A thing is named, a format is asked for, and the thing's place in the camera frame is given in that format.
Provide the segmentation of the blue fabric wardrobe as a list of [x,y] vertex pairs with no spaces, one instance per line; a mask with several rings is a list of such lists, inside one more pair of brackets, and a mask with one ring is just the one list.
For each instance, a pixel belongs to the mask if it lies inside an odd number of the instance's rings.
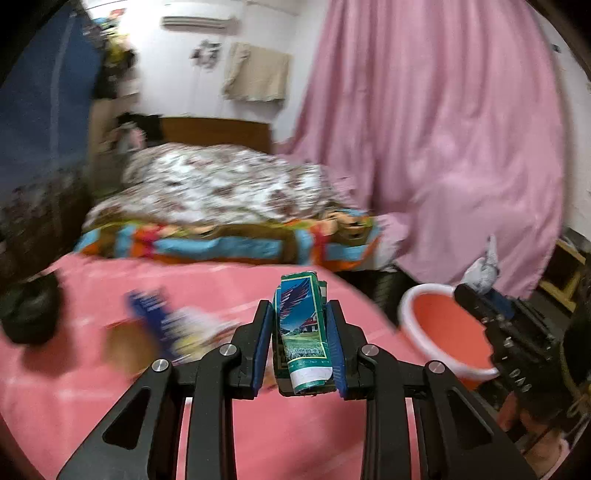
[[71,251],[91,205],[89,116],[101,64],[78,1],[1,5],[1,284]]

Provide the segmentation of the floral white brown duvet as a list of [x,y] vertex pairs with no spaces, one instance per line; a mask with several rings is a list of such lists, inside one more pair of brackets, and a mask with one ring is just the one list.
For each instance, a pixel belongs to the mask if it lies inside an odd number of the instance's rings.
[[111,221],[176,225],[287,223],[352,207],[328,171],[238,145],[165,143],[134,153],[123,188],[87,214]]

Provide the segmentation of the pile of clothes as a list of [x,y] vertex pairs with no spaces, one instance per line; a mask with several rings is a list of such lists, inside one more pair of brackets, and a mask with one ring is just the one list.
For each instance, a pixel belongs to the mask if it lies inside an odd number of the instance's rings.
[[116,126],[106,137],[111,150],[117,153],[143,150],[161,144],[164,134],[159,115],[125,112],[116,117]]

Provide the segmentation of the items on wardrobe top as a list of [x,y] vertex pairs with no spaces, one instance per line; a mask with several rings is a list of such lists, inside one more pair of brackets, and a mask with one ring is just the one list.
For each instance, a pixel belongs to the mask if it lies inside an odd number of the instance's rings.
[[121,27],[125,13],[125,8],[116,8],[93,20],[98,28],[101,52],[101,65],[92,90],[94,100],[114,100],[121,96],[122,83],[135,67],[136,53]]

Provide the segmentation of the wooden headboard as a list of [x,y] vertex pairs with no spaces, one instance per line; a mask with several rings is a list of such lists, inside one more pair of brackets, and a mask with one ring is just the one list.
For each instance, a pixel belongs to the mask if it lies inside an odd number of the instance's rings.
[[263,153],[273,152],[270,125],[266,123],[196,117],[161,117],[166,142],[195,146],[238,145]]

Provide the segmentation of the colourful striped blanket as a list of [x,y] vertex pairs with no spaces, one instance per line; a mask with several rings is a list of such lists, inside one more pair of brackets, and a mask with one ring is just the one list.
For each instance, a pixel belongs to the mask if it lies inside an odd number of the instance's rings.
[[75,251],[102,258],[141,258],[166,264],[233,262],[356,270],[372,260],[381,228],[355,210],[287,223],[163,224],[107,221],[83,233]]

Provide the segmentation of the orange bucket with white rim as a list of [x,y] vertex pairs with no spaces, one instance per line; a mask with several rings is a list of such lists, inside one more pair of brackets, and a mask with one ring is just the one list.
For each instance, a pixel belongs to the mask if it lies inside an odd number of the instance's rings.
[[454,299],[450,285],[408,289],[398,306],[400,329],[428,360],[443,362],[469,389],[496,378],[485,327]]

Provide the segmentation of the white air conditioner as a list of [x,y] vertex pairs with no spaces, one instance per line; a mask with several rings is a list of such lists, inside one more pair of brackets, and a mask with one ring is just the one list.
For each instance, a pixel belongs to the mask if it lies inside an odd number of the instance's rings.
[[163,16],[161,25],[166,28],[196,28],[205,30],[228,30],[235,24],[235,18],[209,18],[209,17],[180,17]]

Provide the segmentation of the wooden shelf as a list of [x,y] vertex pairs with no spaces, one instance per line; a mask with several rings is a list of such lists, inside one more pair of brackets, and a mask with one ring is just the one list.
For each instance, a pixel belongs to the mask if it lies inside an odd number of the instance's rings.
[[586,257],[563,239],[558,239],[538,288],[561,308],[573,313],[579,299]]

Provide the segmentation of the pink curtain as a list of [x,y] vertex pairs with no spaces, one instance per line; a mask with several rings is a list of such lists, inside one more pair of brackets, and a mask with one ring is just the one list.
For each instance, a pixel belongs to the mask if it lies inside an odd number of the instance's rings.
[[562,105],[524,1],[332,1],[280,150],[396,223],[422,282],[459,281],[494,237],[497,288],[527,296],[561,231]]

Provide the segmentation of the black round object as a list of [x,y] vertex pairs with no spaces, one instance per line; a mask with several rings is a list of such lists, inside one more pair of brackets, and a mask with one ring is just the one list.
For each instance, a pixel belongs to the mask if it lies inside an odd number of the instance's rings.
[[1,327],[14,344],[40,346],[53,338],[62,305],[54,272],[17,283],[1,293]]

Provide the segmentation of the green printed carton wrapper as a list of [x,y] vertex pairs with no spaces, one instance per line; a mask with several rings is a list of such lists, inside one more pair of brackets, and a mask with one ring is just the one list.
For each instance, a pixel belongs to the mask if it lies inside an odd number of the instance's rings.
[[273,300],[280,360],[295,395],[324,389],[332,378],[325,297],[314,271],[281,277]]

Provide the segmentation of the pink checked bed sheet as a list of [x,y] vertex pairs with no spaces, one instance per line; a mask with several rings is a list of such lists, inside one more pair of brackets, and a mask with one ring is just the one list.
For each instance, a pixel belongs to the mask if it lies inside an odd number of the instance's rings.
[[[110,326],[130,316],[130,291],[160,291],[172,309],[193,307],[219,321],[247,323],[287,266],[165,265],[71,254],[56,262],[65,308],[56,335],[28,349],[1,343],[1,414],[45,478],[68,458],[132,383],[103,354]],[[287,398],[266,389],[233,405],[242,479],[356,479],[366,408],[331,393]]]

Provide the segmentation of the grey white paper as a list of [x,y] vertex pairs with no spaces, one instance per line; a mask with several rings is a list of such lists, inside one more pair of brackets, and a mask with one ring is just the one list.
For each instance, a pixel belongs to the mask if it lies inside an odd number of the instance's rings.
[[468,285],[479,295],[485,295],[492,290],[499,273],[497,239],[495,235],[490,235],[485,254],[466,270],[462,284]]

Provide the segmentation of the blue snack wrapper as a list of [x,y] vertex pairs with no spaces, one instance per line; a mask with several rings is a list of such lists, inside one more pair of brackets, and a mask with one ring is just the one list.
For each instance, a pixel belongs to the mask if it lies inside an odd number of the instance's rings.
[[126,302],[157,340],[162,356],[175,365],[198,361],[228,343],[239,326],[236,321],[218,319],[197,307],[172,310],[156,291],[131,291]]

